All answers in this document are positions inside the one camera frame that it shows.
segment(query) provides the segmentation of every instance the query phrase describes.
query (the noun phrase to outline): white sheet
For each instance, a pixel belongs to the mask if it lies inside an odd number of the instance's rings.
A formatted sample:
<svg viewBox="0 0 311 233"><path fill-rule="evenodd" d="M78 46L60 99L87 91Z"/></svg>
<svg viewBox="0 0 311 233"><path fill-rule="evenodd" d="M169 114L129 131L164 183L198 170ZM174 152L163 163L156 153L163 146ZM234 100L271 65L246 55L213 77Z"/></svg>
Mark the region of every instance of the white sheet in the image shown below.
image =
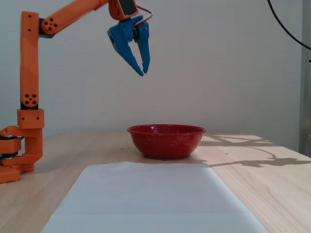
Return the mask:
<svg viewBox="0 0 311 233"><path fill-rule="evenodd" d="M203 164L88 166L43 233L263 233Z"/></svg>

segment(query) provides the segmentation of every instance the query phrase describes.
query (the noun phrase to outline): red bowl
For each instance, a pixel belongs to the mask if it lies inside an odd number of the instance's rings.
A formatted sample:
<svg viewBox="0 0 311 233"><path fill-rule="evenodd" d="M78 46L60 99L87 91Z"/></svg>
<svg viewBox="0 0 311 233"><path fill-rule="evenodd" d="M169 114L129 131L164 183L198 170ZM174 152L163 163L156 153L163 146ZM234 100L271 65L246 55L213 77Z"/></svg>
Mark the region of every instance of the red bowl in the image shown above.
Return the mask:
<svg viewBox="0 0 311 233"><path fill-rule="evenodd" d="M136 148L152 159L182 159L199 145L205 129L190 125L137 125L127 129Z"/></svg>

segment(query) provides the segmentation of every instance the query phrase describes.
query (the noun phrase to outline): table surface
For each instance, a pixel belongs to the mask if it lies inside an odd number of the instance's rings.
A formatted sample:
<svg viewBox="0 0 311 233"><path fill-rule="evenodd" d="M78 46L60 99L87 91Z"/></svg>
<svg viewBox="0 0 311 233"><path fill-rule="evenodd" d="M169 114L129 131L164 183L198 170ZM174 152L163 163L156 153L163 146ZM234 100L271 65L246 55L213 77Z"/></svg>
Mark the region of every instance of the table surface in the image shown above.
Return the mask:
<svg viewBox="0 0 311 233"><path fill-rule="evenodd" d="M88 165L204 163L268 232L311 232L311 159L253 135L205 134L190 158L143 158L128 133L67 133L44 141L35 172L0 185L0 232L41 232Z"/></svg>

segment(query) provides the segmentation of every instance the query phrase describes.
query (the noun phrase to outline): black cable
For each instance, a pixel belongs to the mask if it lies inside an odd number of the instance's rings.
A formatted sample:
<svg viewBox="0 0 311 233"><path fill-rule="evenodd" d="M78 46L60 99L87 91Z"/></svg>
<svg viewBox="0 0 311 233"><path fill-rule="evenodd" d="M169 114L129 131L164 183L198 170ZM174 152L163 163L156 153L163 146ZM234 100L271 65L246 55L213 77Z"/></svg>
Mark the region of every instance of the black cable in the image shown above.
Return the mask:
<svg viewBox="0 0 311 233"><path fill-rule="evenodd" d="M284 25L281 23L281 21L278 19L278 17L276 16L276 13L272 7L272 4L270 2L270 0L268 0L268 3L269 3L269 6L270 6L270 9L272 11L272 14L274 15L274 17L276 18L277 22L281 25L282 29L294 40L296 41L298 44L302 45L303 47L311 50L311 48L308 46L308 45L305 45L304 43L302 43L301 41L297 40L285 27Z"/></svg>

